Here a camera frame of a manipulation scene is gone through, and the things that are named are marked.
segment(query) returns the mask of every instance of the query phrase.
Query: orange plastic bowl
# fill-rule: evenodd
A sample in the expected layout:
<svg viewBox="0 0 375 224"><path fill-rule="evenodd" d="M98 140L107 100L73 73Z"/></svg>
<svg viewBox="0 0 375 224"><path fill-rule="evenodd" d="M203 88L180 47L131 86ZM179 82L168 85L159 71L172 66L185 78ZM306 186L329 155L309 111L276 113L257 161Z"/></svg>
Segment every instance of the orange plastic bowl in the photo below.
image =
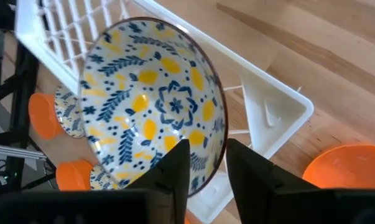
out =
<svg viewBox="0 0 375 224"><path fill-rule="evenodd" d="M90 190L93 165L83 159L63 162L57 166L56 182L60 191Z"/></svg>
<svg viewBox="0 0 375 224"><path fill-rule="evenodd" d="M340 146L324 152L302 178L319 188L375 189L375 146Z"/></svg>
<svg viewBox="0 0 375 224"><path fill-rule="evenodd" d="M28 104L31 125L37 134L46 140L64 133L55 114L55 97L53 95L34 93Z"/></svg>

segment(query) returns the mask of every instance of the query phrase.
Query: wooden floor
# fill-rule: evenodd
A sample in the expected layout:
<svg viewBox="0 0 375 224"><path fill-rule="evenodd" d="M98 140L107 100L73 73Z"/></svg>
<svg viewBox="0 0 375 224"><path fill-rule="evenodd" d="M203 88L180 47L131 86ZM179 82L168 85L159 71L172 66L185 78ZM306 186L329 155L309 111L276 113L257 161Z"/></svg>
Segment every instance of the wooden floor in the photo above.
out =
<svg viewBox="0 0 375 224"><path fill-rule="evenodd" d="M277 165L301 176L325 149L375 144L375 0L158 2L286 85L301 86L313 101L313 116L271 159ZM14 61L12 44L8 37L4 71ZM226 76L223 86L235 85ZM42 66L39 91L53 93L57 83ZM236 129L246 127L242 97L238 91L228 93L229 122ZM55 164L79 157L96 162L84 139L43 141L31 134ZM239 223L234 200L213 223Z"/></svg>

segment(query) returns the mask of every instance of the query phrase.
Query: white dish rack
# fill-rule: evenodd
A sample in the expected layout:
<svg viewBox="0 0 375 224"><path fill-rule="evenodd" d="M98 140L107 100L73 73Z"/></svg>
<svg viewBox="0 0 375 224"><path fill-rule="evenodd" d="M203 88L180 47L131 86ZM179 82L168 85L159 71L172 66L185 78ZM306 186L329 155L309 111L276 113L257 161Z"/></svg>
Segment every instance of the white dish rack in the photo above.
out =
<svg viewBox="0 0 375 224"><path fill-rule="evenodd" d="M83 60L92 42L105 28L130 16L152 16L175 24L203 48L215 50L238 65L254 151L270 158L313 113L310 100L153 0L18 0L17 38L74 94ZM210 223L233 198L227 174L218 172L187 203L204 223Z"/></svg>

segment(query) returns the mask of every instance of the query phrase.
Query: patterned bowl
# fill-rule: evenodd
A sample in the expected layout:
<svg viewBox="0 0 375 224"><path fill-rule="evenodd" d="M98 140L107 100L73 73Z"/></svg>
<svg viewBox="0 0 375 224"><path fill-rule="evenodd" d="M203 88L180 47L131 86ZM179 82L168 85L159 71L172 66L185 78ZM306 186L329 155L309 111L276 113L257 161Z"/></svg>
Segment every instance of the patterned bowl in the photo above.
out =
<svg viewBox="0 0 375 224"><path fill-rule="evenodd" d="M107 29L84 66L86 135L119 186L187 138L189 196L204 188L225 152L228 119L219 78L198 44L165 21L135 17Z"/></svg>
<svg viewBox="0 0 375 224"><path fill-rule="evenodd" d="M85 136L78 98L63 85L56 89L55 112L58 122L68 135L73 138Z"/></svg>
<svg viewBox="0 0 375 224"><path fill-rule="evenodd" d="M100 164L93 167L90 172L90 189L92 190L116 190L118 184L111 180L108 173Z"/></svg>

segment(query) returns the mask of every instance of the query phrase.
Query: bowl rim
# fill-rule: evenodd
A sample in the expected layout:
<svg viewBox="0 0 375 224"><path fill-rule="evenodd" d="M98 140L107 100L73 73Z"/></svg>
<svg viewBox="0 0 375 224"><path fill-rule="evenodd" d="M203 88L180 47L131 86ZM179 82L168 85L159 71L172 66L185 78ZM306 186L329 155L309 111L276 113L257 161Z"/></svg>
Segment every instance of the bowl rim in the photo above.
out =
<svg viewBox="0 0 375 224"><path fill-rule="evenodd" d="M57 112L56 112L56 108L61 108L61 106L56 105L57 100L59 100L59 99L57 98L57 95L56 95L59 89L66 89L69 93L72 93L72 92L71 92L66 86L64 86L63 84L60 84L60 85L56 86L55 99L54 99L53 107L55 108L55 116L56 116L56 118L57 118L57 121L58 121L58 123L60 124L60 126L62 127L62 129L64 130L64 132L67 133L70 137L75 138L75 139L81 139L81 138L85 137L85 129L84 129L83 125L82 125L81 133L80 133L79 135L72 135L71 132L66 131L66 126L65 126L64 124L60 123L60 122L61 122L61 120L60 120L60 116L59 116L59 115L57 114ZM79 100L76 100L76 101L75 101L75 106L80 108Z"/></svg>
<svg viewBox="0 0 375 224"><path fill-rule="evenodd" d="M86 57L88 57L91 54L92 50L97 46L98 41L100 40L100 38L102 38L102 36L103 36L104 33L106 33L108 31L114 29L114 27L119 26L120 24L124 24L124 23L127 23L127 22L132 22L132 21L154 21L154 22L160 22L160 23L163 23L164 25L172 28L173 30L176 30L180 35L184 36L188 41L190 41L190 43L194 47L196 47L196 49L201 53L202 57L206 60L206 62L209 65L209 68L213 72L213 76L215 77L216 82L218 83L218 86L220 88L220 95L221 95L221 99L222 99L222 102L223 102L223 111L224 111L224 115L225 115L225 135L223 136L222 149L221 149L221 152L220 152L220 155L219 155L219 158L218 158L218 162L216 163L216 165L215 165L212 173L209 175L209 177L206 178L205 181L204 181L204 183L199 188L197 188L196 190L194 190L193 193L187 195L187 197L192 197L195 194L199 193L201 190L203 190L208 185L208 183L211 181L211 179L213 178L213 176L218 171L218 169L220 167L220 164L221 164L221 162L223 160L223 156L225 155L226 141L227 141L228 130L229 130L229 123L228 123L229 119L228 119L228 110L227 110L227 104L226 104L225 91L223 90L223 86L222 86L222 84L220 82L218 72L216 71L215 67L212 64L212 61L207 56L207 54L204 52L204 50L201 48L201 46L193 38L191 38L186 32L184 32L182 29L179 29L177 26L175 26L175 25L173 25L173 24L171 24L171 23L169 23L167 21L164 21L162 19L157 19L157 18L154 18L154 17L149 17L149 16L130 17L130 18L123 19L121 21L118 21L118 22L114 23L113 25L109 26L108 28L106 28L104 31L102 31L100 33L100 35L96 38L96 40L90 46L90 49L89 49L89 51L86 54ZM81 85L80 85L80 81L83 78L83 73L85 72L86 62L87 62L87 60L85 59L85 61L83 63L83 69L82 69L82 71L80 73L80 76L78 77L78 98L79 99L81 98ZM78 100L78 104L80 105L80 108L81 108L81 106L82 106L81 105L81 100ZM82 126L83 126L83 129L84 129L84 132L87 133L86 129L85 129L85 122L83 122ZM113 175L111 175L108 172L107 168L105 168L105 166L103 166L103 169L110 175L110 177L114 178Z"/></svg>

